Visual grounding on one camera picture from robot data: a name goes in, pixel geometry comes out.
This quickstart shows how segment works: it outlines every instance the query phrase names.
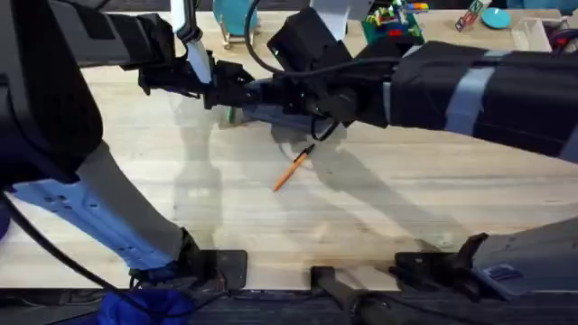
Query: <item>toy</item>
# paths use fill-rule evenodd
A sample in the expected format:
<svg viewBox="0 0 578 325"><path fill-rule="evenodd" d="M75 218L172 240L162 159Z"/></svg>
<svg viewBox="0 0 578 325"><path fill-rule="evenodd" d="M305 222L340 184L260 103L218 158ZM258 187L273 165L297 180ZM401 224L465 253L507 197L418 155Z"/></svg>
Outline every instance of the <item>toy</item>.
<svg viewBox="0 0 578 325"><path fill-rule="evenodd" d="M406 0L396 0L388 7L378 7L362 22L363 32L368 42L378 37L414 36L424 42L422 30L419 28L414 14L426 13L428 4L408 4Z"/></svg>
<svg viewBox="0 0 578 325"><path fill-rule="evenodd" d="M480 13L488 8L490 2L491 0L473 0L466 14L458 19L455 29L461 33L466 27L471 26L478 19Z"/></svg>

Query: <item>pencil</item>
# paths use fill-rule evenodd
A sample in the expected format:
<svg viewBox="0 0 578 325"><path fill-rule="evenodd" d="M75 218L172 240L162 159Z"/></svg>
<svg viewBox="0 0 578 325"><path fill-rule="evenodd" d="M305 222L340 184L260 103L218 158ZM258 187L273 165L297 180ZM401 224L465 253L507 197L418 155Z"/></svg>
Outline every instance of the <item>pencil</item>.
<svg viewBox="0 0 578 325"><path fill-rule="evenodd" d="M308 146L307 148L305 148L305 150L299 153L297 158L293 161L291 167L289 167L285 171L283 176L281 176L279 180L277 180L277 183L275 184L273 191L278 191L283 186L283 184L285 184L285 182L289 180L291 175L293 175L293 173L297 170L297 168L299 168L299 166L301 166L301 164L305 161L305 159L307 159L307 156L309 156L311 151L313 151L313 148L315 148L315 144Z"/></svg>

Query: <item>cable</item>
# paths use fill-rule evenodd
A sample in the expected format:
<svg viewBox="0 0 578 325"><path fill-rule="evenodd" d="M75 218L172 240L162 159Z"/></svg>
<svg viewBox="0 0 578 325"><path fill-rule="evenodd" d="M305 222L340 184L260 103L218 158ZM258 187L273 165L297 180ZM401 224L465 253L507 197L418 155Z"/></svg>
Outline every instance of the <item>cable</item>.
<svg viewBox="0 0 578 325"><path fill-rule="evenodd" d="M251 25L251 19L253 17L253 14L255 13L256 7L260 2L261 2L261 0L253 0L253 3L251 3L251 6L249 6L249 9L247 11L247 15L245 17L245 28L244 28L243 35L245 37L245 46L247 47L249 54L251 55L253 60L255 60L265 70L268 70L270 72L273 72L277 75L284 76L284 77L305 78L305 77L318 76L321 74L334 72L337 70L343 70L343 69L351 68L351 67L373 65L373 64L378 64L378 63L381 63L381 64L385 64L385 63L397 64L397 63L399 63L399 58L382 57L382 58L373 58L373 59L352 60L349 62L345 62L345 63L337 64L337 65L334 65L331 67L321 68L321 69L317 69L317 70L313 70L313 71L304 71L304 72L294 72L293 71L293 72L290 72L290 71L279 70L273 66L268 65L266 62L264 62L256 54L255 49L253 48L253 45L251 45L251 38L249 36L249 28Z"/></svg>
<svg viewBox="0 0 578 325"><path fill-rule="evenodd" d="M189 316L189 315L193 314L194 312L198 311L199 309L203 308L204 306L208 305L209 303L216 301L218 298L222 297L224 294L226 294L225 292L216 294L214 297L209 298L207 301L203 302L202 304L199 304L198 306L193 307L190 311L179 312L179 313L174 313L174 314L168 314L168 313L159 312L159 311L152 311L152 310L144 307L143 305L141 305L139 302L136 302L135 300L133 300L133 298L126 295L120 289L116 288L113 284L107 282L106 280L99 277L98 275L93 274L87 268L78 264L75 260L71 259L66 254L64 254L62 251L60 251L60 249L58 247L56 247L53 243L50 242L50 240L48 240L46 237L44 237L44 235L41 234L40 231L38 231L34 227L34 225L31 224L30 221L28 221L28 219L22 213L20 213L20 211L16 208L16 206L12 203L12 201L10 201L6 197L5 193L2 193L2 195L0 195L0 204L4 204L6 210L8 211L8 213L10 215L10 218L18 226L20 226L20 228L27 235L30 236L34 242L36 242L38 245L40 245L40 247L42 247L44 250L46 250L54 258L58 259L61 263L65 264L67 267L71 268L73 271L84 276L85 278L89 279L93 283L96 283L96 284L100 285L101 287L103 287L104 289L112 292L123 302L128 303L132 307L138 309L139 311L145 312L146 314L148 314L150 316L163 317L163 318L182 318L185 316Z"/></svg>

